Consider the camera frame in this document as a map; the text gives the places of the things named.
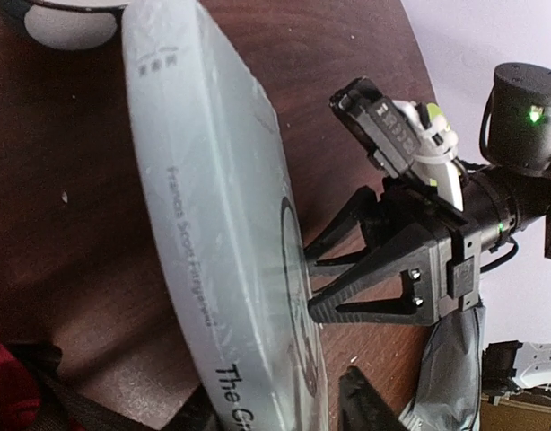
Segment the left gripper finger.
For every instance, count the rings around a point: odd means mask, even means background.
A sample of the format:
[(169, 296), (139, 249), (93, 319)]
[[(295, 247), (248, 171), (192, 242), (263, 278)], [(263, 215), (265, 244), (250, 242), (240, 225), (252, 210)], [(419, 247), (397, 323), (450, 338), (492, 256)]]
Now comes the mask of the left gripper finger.
[(347, 367), (338, 388), (338, 430), (408, 430), (358, 367)]

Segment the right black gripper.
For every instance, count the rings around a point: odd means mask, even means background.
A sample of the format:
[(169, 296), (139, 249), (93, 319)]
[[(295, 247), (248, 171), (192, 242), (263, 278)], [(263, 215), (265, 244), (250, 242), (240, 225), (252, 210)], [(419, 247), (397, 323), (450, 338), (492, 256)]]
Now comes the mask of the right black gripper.
[[(382, 206), (374, 190), (359, 188), (304, 248), (311, 277), (339, 276), (308, 302), (317, 323), (432, 326), (459, 308), (462, 293), (452, 286), (451, 267), (464, 259), (463, 240), (473, 225), (432, 187), (415, 189), (401, 180), (385, 179), (383, 188)], [(393, 226), (384, 244), (382, 207)], [(322, 259), (356, 226), (362, 249)], [(394, 277), (402, 283), (400, 296), (353, 300)]]

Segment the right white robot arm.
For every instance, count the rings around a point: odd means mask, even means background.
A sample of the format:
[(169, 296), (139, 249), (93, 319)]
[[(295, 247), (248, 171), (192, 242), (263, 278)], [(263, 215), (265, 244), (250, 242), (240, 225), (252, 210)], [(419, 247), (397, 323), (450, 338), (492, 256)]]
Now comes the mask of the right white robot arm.
[(430, 105), (396, 101), (366, 77), (330, 108), (384, 172), (359, 188), (305, 248), (330, 282), (308, 302), (317, 323), (430, 326), (477, 305), (481, 256), (546, 222), (551, 259), (551, 70), (502, 63), (479, 131), (484, 162), (459, 159), (457, 134)]

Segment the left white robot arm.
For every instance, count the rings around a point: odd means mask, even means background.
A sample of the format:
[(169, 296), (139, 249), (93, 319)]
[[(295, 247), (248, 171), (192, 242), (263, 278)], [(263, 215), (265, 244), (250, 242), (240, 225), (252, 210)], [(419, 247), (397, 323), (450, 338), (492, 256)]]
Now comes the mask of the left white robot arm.
[[(489, 397), (551, 386), (551, 345), (495, 343), (483, 355), (483, 384)], [(413, 411), (401, 418), (389, 408), (379, 393), (356, 367), (339, 379), (340, 430), (474, 430), (476, 427), (434, 423), (441, 416), (418, 415)]]

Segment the red backpack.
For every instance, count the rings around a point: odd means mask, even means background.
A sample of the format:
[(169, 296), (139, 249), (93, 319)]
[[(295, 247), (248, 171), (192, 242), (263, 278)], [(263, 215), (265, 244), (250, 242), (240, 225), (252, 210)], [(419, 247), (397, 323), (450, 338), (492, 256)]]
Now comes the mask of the red backpack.
[(0, 430), (150, 430), (65, 384), (62, 350), (0, 340)]

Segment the white Great Gatsby book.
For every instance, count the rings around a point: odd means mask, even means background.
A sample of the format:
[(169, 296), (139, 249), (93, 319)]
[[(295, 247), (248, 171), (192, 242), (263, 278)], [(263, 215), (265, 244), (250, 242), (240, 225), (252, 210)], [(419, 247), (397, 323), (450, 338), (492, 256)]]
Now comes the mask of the white Great Gatsby book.
[(328, 381), (275, 110), (198, 1), (133, 1), (127, 104), (165, 283), (226, 430), (326, 430)]

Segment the grey pencil pouch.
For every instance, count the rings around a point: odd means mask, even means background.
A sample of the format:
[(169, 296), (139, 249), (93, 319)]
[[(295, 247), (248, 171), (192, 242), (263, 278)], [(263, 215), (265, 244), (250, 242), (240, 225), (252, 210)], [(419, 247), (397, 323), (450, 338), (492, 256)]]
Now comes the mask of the grey pencil pouch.
[(408, 430), (478, 430), (486, 308), (455, 311), (434, 325), (417, 389), (399, 420)]

